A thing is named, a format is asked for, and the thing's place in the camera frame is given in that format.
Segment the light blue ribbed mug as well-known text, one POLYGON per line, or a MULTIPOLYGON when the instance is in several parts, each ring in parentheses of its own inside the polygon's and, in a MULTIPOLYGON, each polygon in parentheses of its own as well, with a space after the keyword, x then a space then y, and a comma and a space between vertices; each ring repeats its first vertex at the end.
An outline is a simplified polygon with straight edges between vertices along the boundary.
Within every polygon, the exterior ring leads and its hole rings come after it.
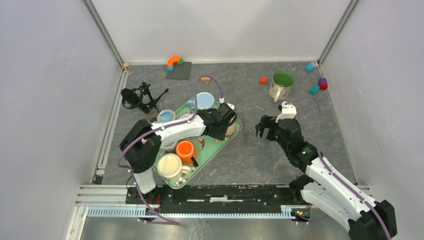
MULTIPOLYGON (((207 110, 207 109, 211 109, 214 104, 215 104, 215 98, 214 96, 210 93, 210 92, 200 92, 196 95, 196 100, 197 100, 197 110, 207 110)), ((196 106, 195 106, 195 100, 194 98, 188 100, 186 102, 186 106, 190 109, 190 110, 195 110, 196 106)))

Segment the floral cream mug green inside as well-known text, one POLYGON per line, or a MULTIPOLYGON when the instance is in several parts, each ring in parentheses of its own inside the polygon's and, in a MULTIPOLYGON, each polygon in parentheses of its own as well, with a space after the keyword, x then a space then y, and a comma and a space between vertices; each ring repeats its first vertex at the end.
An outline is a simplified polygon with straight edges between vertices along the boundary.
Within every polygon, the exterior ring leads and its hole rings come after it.
POLYGON ((279 71, 273 75, 271 85, 269 88, 269 95, 273 99, 273 102, 282 101, 287 98, 293 85, 295 83, 294 77, 286 72, 279 71))

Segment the tan ceramic mug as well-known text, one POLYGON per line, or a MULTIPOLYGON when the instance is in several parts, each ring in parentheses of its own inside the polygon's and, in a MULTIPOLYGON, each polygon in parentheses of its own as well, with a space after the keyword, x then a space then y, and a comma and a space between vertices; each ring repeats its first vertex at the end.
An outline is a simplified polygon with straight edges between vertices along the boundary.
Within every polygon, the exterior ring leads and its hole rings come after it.
POLYGON ((227 128, 225 136, 224 136, 224 141, 229 141, 232 137, 232 135, 234 134, 234 132, 236 131, 236 118, 233 117, 231 120, 231 125, 227 128))

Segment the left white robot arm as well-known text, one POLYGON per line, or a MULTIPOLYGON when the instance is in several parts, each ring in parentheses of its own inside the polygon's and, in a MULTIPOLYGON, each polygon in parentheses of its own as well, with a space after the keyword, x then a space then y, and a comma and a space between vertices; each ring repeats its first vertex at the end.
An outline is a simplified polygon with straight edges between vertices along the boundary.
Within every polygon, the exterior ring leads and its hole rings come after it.
POLYGON ((151 204, 157 198, 152 167, 162 146, 200 136, 223 141, 228 127, 237 119, 234 108, 224 102, 218 108, 197 110, 189 117, 166 123, 139 120, 120 143, 121 154, 117 159, 120 168, 122 159, 128 162, 126 169, 136 182, 139 199, 151 204))

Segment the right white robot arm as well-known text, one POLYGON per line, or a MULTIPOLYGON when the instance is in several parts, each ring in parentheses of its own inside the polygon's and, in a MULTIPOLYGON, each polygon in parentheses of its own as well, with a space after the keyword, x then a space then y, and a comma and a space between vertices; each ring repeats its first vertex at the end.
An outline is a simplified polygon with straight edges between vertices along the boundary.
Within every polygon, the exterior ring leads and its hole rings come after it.
POLYGON ((289 199, 307 202, 338 222, 351 240, 390 240, 398 233, 394 206, 377 201, 347 180, 323 154, 305 141, 299 122, 263 115, 255 126, 257 137, 277 142, 302 175, 289 184, 289 199))

